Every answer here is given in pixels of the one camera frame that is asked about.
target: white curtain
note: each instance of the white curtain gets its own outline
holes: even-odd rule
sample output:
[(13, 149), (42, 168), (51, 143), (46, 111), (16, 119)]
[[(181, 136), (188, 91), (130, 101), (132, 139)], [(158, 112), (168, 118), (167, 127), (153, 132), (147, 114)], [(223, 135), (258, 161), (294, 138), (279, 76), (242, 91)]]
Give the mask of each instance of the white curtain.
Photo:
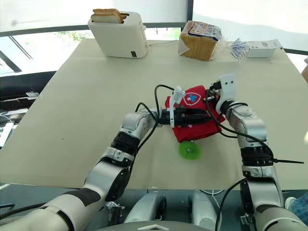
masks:
[(308, 51), (308, 0), (194, 0), (193, 20), (221, 27), (228, 40), (278, 39)]
[(0, 0), (0, 32), (86, 25), (96, 8), (138, 12), (144, 23), (186, 21), (186, 0)]

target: white cardboard box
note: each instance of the white cardboard box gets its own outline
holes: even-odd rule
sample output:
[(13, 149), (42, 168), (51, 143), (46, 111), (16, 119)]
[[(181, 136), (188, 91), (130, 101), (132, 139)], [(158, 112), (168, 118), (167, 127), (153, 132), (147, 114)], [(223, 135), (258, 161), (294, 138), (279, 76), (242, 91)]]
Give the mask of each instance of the white cardboard box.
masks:
[(269, 41), (249, 41), (249, 52), (247, 58), (271, 57), (276, 48), (282, 48), (277, 39)]

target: bread slice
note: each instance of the bread slice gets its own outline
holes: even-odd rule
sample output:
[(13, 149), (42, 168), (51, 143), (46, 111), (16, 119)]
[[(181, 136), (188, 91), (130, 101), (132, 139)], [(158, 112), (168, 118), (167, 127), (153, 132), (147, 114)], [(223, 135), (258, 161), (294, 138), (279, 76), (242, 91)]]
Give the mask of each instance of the bread slice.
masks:
[(118, 17), (114, 15), (91, 15), (92, 22), (94, 23), (121, 23)]
[(124, 23), (123, 17), (117, 9), (94, 9), (91, 16), (93, 22), (99, 23)]

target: beige table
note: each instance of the beige table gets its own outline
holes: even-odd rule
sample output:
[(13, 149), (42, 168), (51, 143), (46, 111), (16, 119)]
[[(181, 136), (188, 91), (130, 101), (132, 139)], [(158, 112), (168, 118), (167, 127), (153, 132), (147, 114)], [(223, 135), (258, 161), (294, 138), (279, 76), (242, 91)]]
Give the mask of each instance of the beige table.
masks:
[[(87, 173), (138, 102), (154, 106), (157, 84), (184, 89), (209, 86), (233, 72), (237, 100), (248, 103), (266, 124), (278, 159), (283, 189), (307, 189), (308, 85), (283, 50), (271, 58), (212, 62), (177, 56), (176, 42), (152, 46), (142, 59), (105, 57), (94, 39), (83, 40), (47, 84), (0, 151), (0, 180), (31, 185), (81, 187)], [(171, 92), (160, 89), (163, 105)], [(235, 139), (216, 134), (199, 140), (203, 156), (185, 160), (169, 126), (155, 131), (139, 152), (128, 188), (225, 189), (242, 178)]]

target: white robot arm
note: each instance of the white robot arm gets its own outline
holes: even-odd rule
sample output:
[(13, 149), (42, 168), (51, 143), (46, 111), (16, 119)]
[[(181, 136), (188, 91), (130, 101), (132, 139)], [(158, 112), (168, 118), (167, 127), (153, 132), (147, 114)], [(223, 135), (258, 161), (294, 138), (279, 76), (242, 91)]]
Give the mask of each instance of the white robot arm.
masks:
[(242, 171), (246, 177), (241, 183), (241, 197), (246, 213), (254, 216), (257, 231), (306, 231), (307, 226), (284, 208), (282, 191), (273, 165), (274, 162), (302, 162), (274, 159), (267, 146), (267, 131), (263, 120), (247, 104), (235, 101), (234, 74), (221, 76), (209, 88), (207, 96), (212, 96), (217, 102), (216, 111), (225, 115), (238, 133)]
[(155, 120), (147, 111), (129, 113), (114, 141), (88, 174), (84, 186), (66, 192), (26, 216), (1, 226), (1, 231), (79, 231), (103, 208), (119, 198), (128, 184), (128, 167)]
[[(183, 96), (181, 89), (176, 88), (174, 102), (180, 101), (177, 93)], [(245, 134), (237, 136), (246, 177), (241, 184), (241, 196), (244, 209), (255, 218), (257, 231), (306, 231), (304, 223), (283, 208), (282, 191), (273, 165), (278, 160), (267, 146), (265, 124), (247, 104), (235, 101), (234, 75), (221, 76), (207, 91), (206, 104), (210, 98), (216, 102), (216, 111), (225, 115), (234, 130)], [(183, 107), (159, 109), (159, 112), (156, 108), (149, 110), (152, 115), (140, 110), (125, 116), (114, 141), (90, 171), (81, 189), (54, 198), (21, 219), (1, 226), (1, 231), (82, 230), (106, 201), (114, 201), (123, 194), (130, 178), (128, 168), (150, 128), (157, 123), (171, 126), (204, 123), (213, 117), (210, 111), (211, 116), (208, 116), (201, 109)]]

